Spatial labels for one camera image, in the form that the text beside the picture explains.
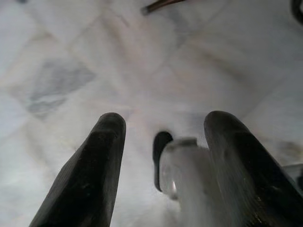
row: marble floor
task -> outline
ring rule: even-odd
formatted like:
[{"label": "marble floor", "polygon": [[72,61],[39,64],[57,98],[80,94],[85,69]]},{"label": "marble floor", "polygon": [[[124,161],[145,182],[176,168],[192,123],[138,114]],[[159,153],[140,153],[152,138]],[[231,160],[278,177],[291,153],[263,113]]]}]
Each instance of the marble floor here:
[{"label": "marble floor", "polygon": [[28,226],[99,116],[127,123],[112,227],[177,226],[153,187],[152,139],[205,145],[211,110],[281,165],[303,163],[303,27],[285,0],[0,2],[0,226]]}]

